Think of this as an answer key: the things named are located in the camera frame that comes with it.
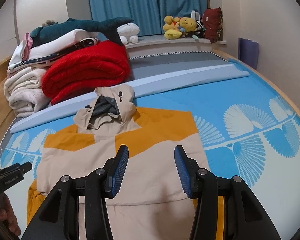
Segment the person's left hand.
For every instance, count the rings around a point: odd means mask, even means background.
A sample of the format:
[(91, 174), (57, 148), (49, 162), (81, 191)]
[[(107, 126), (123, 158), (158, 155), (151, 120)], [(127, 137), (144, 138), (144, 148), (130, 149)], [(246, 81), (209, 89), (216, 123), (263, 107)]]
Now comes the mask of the person's left hand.
[(21, 229), (18, 225), (10, 200), (5, 193), (3, 194), (3, 202), (3, 208), (0, 207), (0, 221), (7, 222), (10, 232), (19, 237), (21, 235)]

